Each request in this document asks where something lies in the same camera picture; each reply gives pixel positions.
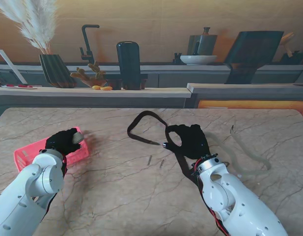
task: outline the black striped vase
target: black striped vase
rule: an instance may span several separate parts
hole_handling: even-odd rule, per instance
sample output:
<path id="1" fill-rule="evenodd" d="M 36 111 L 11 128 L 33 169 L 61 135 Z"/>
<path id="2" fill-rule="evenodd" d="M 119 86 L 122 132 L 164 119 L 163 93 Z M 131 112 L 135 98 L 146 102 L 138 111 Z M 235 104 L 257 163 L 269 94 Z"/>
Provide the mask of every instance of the black striped vase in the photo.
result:
<path id="1" fill-rule="evenodd" d="M 40 55 L 40 62 L 47 82 L 57 88 L 74 88 L 76 81 L 59 55 Z"/>

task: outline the yellow fruit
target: yellow fruit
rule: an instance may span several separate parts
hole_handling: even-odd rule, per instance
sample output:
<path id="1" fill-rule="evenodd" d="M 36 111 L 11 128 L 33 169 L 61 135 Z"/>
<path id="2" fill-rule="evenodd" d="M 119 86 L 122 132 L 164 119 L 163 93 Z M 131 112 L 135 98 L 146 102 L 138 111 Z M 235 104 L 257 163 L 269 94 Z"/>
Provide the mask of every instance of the yellow fruit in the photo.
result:
<path id="1" fill-rule="evenodd" d="M 101 89 L 101 86 L 94 85 L 94 86 L 92 86 L 92 89 L 94 89 L 94 90 L 100 90 L 100 89 Z"/>
<path id="2" fill-rule="evenodd" d="M 101 90 L 112 90 L 113 88 L 112 87 L 101 87 Z"/>

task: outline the transparent tubing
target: transparent tubing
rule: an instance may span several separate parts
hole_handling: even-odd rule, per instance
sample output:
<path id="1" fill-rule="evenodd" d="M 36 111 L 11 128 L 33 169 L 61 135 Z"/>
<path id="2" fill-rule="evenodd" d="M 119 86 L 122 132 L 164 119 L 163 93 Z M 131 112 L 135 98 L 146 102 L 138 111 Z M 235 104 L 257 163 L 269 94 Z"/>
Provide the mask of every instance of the transparent tubing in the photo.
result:
<path id="1" fill-rule="evenodd" d="M 260 156 L 255 155 L 254 153 L 252 153 L 247 147 L 246 145 L 242 142 L 242 140 L 238 137 L 237 134 L 235 134 L 235 132 L 233 131 L 233 126 L 230 130 L 230 134 L 231 136 L 234 138 L 234 140 L 237 142 L 237 144 L 241 147 L 241 149 L 243 150 L 243 152 L 252 160 L 257 161 L 257 162 L 261 162 L 263 163 L 267 170 L 266 171 L 247 171 L 244 170 L 240 165 L 239 162 L 237 160 L 236 154 L 234 153 L 234 151 L 229 148 L 227 145 L 223 144 L 222 141 L 213 133 L 211 132 L 205 132 L 205 136 L 207 138 L 211 138 L 213 139 L 231 158 L 231 162 L 233 165 L 233 168 L 235 169 L 235 171 L 241 175 L 245 175 L 245 176 L 256 176 L 256 175 L 263 175 L 263 174 L 267 174 L 268 171 L 271 169 L 271 164 L 267 159 L 264 159 Z"/>

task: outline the gray kettle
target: gray kettle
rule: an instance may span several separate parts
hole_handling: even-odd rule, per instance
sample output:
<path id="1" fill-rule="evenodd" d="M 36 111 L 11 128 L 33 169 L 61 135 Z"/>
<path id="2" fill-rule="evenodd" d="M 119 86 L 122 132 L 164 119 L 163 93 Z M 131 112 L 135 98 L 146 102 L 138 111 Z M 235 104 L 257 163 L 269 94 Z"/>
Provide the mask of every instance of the gray kettle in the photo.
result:
<path id="1" fill-rule="evenodd" d="M 202 35 L 191 35 L 187 49 L 187 55 L 206 55 L 211 56 L 214 50 L 217 35 L 209 34 L 210 27 L 204 27 Z M 199 41 L 198 51 L 195 52 L 196 42 Z"/>

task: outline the pink basket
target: pink basket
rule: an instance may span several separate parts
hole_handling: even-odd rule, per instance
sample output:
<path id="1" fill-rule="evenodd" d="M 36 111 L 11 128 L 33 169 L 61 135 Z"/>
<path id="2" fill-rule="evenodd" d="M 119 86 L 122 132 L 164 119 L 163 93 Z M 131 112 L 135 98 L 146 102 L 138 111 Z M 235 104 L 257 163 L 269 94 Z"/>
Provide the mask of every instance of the pink basket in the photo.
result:
<path id="1" fill-rule="evenodd" d="M 38 142 L 35 142 L 33 144 L 30 144 L 14 151 L 14 161 L 19 172 L 27 165 L 30 165 L 36 155 L 38 155 L 39 151 L 45 148 L 45 143 L 47 139 L 48 138 L 42 139 Z M 71 165 L 89 156 L 86 142 L 83 140 L 79 144 L 82 146 L 80 149 L 66 156 L 67 165 Z"/>

